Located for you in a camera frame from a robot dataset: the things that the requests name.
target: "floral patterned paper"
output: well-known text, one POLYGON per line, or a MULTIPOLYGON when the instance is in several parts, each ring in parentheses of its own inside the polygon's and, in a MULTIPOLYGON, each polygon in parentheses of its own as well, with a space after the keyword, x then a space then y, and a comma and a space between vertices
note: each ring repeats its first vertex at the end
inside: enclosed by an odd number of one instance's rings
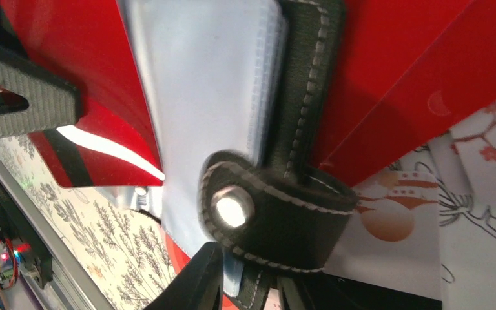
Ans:
POLYGON ((115 309, 143 309, 176 276, 154 220, 58 186, 27 136, 0 139, 0 160, 115 309))
POLYGON ((496 204, 496 101, 451 128, 476 197, 496 204))

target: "white stitching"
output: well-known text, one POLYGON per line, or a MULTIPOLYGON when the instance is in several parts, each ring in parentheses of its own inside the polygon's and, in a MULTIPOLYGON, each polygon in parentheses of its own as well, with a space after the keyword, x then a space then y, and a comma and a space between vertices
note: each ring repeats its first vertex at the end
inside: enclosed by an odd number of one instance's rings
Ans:
POLYGON ((249 306, 245 306, 238 298, 235 298, 236 301, 244 307, 244 309, 252 309, 252 306, 254 305, 254 302, 256 301, 256 295, 258 294, 258 288, 260 286, 260 281, 262 280, 262 273, 263 271, 260 270, 260 273, 258 274, 258 279, 256 280, 256 286, 254 288, 254 294, 252 295, 252 300, 250 301, 249 306))
MULTIPOLYGON (((293 205, 297 205, 298 207, 305 208, 309 211, 316 211, 320 213, 327 213, 327 214, 332 214, 332 215, 343 215, 343 216, 349 216, 352 215, 354 212, 353 211, 338 211, 338 210, 333 210, 333 209, 326 209, 325 207, 321 207, 318 205, 314 205, 312 203, 303 201, 299 198, 292 197, 285 192, 279 191, 278 189, 266 184, 262 180, 260 180, 257 176, 254 174, 250 173, 248 170, 244 169, 241 167, 239 164, 234 163, 232 161, 221 161, 219 163, 216 163, 212 165, 212 167, 208 168, 207 172, 204 174, 202 177, 203 179, 203 190, 206 187, 205 183, 208 183, 208 179, 210 178, 210 175, 220 167, 224 167, 226 169, 229 169, 232 173, 238 175, 241 177, 241 179, 249 182, 253 187, 260 189, 261 191, 264 191, 265 193, 278 198, 279 200, 282 200, 283 202, 287 203, 292 203, 293 205)), ((345 199, 346 202, 351 202, 352 199, 348 198, 347 196, 341 196, 340 198, 345 199)))
POLYGON ((328 185, 328 184, 324 183, 323 181, 320 181, 319 179, 315 178, 314 176, 311 176, 310 178, 311 178, 311 179, 313 179, 313 180, 315 180, 315 181, 317 181, 318 183, 320 183, 320 184, 322 184, 322 185, 326 186, 328 189, 331 189, 331 190, 332 190, 333 192, 335 192, 336 194, 341 195, 341 193, 340 193, 338 190, 334 189, 332 186, 330 186, 330 185, 328 185))
MULTIPOLYGON (((223 238, 217 238, 214 235, 218 231, 218 228, 217 228, 217 226, 214 225, 214 223, 212 223, 212 220, 210 219, 210 216, 209 216, 206 208, 204 208, 202 210, 202 218, 204 219, 204 224, 208 228, 208 231, 210 232, 211 235, 214 236, 214 238, 216 238, 219 242, 228 241, 234 245, 234 243, 230 239, 228 239, 226 236, 223 236, 223 238)), ((295 270, 297 273, 319 273, 320 271, 322 271, 324 269, 324 268, 299 269, 299 268, 283 265, 280 263, 271 262, 269 260, 266 260, 265 258, 262 258, 261 256, 248 253, 248 252, 244 251, 243 249, 241 249, 240 247, 238 247, 237 245, 235 245, 233 248, 229 248, 229 249, 233 253, 237 254, 238 256, 243 256, 245 259, 247 259, 251 262, 255 262, 259 265, 268 265, 269 267, 272 267, 272 268, 280 268, 282 270, 292 270, 292 271, 295 270)))
POLYGON ((280 200, 283 200, 285 202, 289 202, 292 204, 295 204, 299 207, 304 207, 307 210, 310 211, 316 211, 316 212, 321 212, 321 213, 328 213, 328 214, 334 214, 334 215, 342 215, 342 216, 347 216, 347 215, 352 215, 354 212, 353 211, 337 211, 337 210, 331 210, 331 209, 326 209, 323 207, 319 207, 317 205, 313 205, 312 203, 307 203, 306 201, 302 201, 301 199, 292 197, 284 192, 279 191, 278 189, 275 189, 274 187, 265 184, 262 180, 260 180, 257 176, 254 174, 250 173, 248 170, 244 169, 242 166, 240 166, 237 163, 234 163, 232 161, 221 161, 219 163, 216 163, 209 167, 207 169, 207 172, 202 176, 201 180, 201 193, 200 193, 200 199, 201 199, 201 205, 202 205, 202 217, 204 220, 205 225, 208 228, 208 231, 210 232, 211 235, 213 235, 218 241, 222 242, 224 245, 233 245, 229 246, 229 249, 235 253, 238 256, 243 256, 245 259, 250 260, 252 262, 256 262, 257 264, 260 265, 268 265, 269 267, 273 268, 280 268, 283 270, 292 270, 296 271, 298 273, 317 273, 322 271, 323 268, 318 268, 318 269, 299 269, 296 267, 291 267, 287 265, 283 265, 277 262, 271 262, 265 258, 262 258, 261 256, 258 255, 253 255, 251 253, 248 253, 247 251, 244 251, 241 247, 238 247, 237 245, 234 244, 234 242, 228 237, 224 236, 223 234, 218 234, 218 227, 215 226, 215 224, 212 222, 210 219, 207 206, 206 206, 206 188, 209 184, 209 180, 211 175, 214 173, 214 171, 217 168, 224 167, 226 169, 229 169, 232 173, 239 175, 241 179, 248 181, 251 183, 254 187, 260 189, 261 191, 266 192, 267 194, 274 196, 275 198, 278 198, 280 200))
POLYGON ((322 62, 322 54, 324 53, 325 41, 328 37, 328 26, 330 24, 330 17, 328 16, 328 11, 320 6, 320 3, 309 0, 288 0, 290 2, 304 3, 307 5, 314 5, 320 12, 320 29, 318 30, 318 38, 315 43, 315 56, 311 62, 311 68, 309 69, 309 79, 307 81, 307 89, 303 99, 303 105, 300 111, 300 118, 298 120, 298 127, 294 135, 294 141, 292 142, 292 148, 290 150, 288 162, 286 163, 286 170, 284 171, 284 178, 286 178, 294 165, 294 159, 297 155, 297 150, 299 148, 299 139, 303 133, 303 127, 305 125, 305 117, 309 111, 309 106, 313 100, 313 92, 316 87, 314 80, 318 76, 318 69, 315 68, 320 66, 322 62))

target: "black leather tab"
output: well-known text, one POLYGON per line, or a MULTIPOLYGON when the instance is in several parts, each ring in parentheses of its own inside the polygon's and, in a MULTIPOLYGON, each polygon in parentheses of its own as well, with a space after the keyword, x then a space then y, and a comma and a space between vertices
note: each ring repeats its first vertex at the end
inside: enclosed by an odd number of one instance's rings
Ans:
POLYGON ((236 298, 231 298, 231 301, 240 310, 263 309, 274 278, 260 266, 245 265, 239 294, 236 298))
POLYGON ((220 310, 222 290, 223 249, 209 242, 145 310, 220 310))
POLYGON ((346 10, 339 0, 280 4, 290 33, 263 165, 298 182, 326 101, 346 10))
POLYGON ((200 189, 208 231, 246 262, 292 273, 321 271, 358 200, 337 179, 310 171, 311 181, 301 187, 231 152, 212 155, 200 189), (255 215, 238 228, 228 226, 211 205, 214 194, 230 185, 244 189, 254 203, 255 215))

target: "red flower pattern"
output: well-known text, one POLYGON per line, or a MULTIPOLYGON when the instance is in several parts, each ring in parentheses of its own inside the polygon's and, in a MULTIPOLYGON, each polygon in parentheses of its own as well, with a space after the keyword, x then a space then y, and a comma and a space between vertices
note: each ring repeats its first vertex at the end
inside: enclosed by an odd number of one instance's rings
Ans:
POLYGON ((496 113, 496 102, 492 103, 491 105, 488 105, 487 107, 484 108, 484 112, 488 114, 496 113))
POLYGON ((496 161, 496 149, 493 147, 484 147, 480 150, 480 154, 482 154, 486 161, 496 161))
POLYGON ((455 143, 450 144, 449 148, 452 149, 455 155, 459 155, 459 151, 457 150, 457 146, 455 145, 455 143))

